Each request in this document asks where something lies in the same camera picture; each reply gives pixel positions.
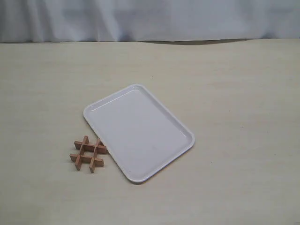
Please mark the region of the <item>wooden notched piece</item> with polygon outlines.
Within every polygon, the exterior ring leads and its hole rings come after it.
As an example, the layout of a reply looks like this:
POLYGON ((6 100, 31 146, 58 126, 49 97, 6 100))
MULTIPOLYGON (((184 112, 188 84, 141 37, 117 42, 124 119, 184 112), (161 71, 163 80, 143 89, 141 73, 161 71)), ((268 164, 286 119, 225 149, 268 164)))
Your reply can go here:
POLYGON ((84 154, 84 144, 88 144, 89 143, 89 139, 88 139, 88 136, 85 135, 84 138, 83 138, 83 141, 81 144, 79 144, 79 141, 74 141, 74 144, 75 144, 75 147, 77 149, 79 149, 79 153, 76 157, 76 160, 75 160, 75 167, 76 169, 79 171, 81 169, 81 166, 82 166, 82 158, 81 156, 84 154))
POLYGON ((74 141, 74 145, 75 145, 75 148, 78 149, 78 150, 83 145, 84 151, 93 152, 94 149, 96 148, 98 154, 107 154, 108 153, 107 147, 104 146, 102 142, 100 142, 98 146, 95 146, 95 145, 89 144, 89 143, 88 144, 83 144, 80 141, 74 141))
MULTIPOLYGON (((72 162, 75 163, 77 158, 78 158, 78 154, 70 154, 69 156, 70 156, 72 162)), ((80 159, 83 163, 87 163, 87 164, 90 164, 92 159, 94 159, 94 163, 95 163, 96 167, 103 167, 104 166, 104 161, 101 158, 81 155, 80 159)))
POLYGON ((98 138, 96 143, 95 143, 95 147, 94 147, 94 151, 93 151, 93 157, 91 158, 91 162, 90 162, 90 166, 89 166, 91 173, 94 173, 96 167, 102 167, 103 166, 103 160, 97 158, 99 144, 100 144, 100 138, 98 138))

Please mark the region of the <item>white plastic tray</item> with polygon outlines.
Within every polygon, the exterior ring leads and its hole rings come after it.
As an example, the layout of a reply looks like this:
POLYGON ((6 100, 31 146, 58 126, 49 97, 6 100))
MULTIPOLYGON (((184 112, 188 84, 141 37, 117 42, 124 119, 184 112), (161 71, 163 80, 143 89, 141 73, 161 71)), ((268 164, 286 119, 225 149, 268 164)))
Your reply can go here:
POLYGON ((195 144, 194 134, 141 84, 132 84, 83 111, 125 177, 143 183, 195 144))

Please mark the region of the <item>white backdrop curtain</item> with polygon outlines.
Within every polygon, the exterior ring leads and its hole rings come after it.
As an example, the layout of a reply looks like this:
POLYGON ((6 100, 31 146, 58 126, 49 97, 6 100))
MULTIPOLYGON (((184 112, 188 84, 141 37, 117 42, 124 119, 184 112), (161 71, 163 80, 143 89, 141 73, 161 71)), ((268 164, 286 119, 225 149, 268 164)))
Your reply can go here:
POLYGON ((3 0, 1 42, 299 38, 297 0, 3 0))

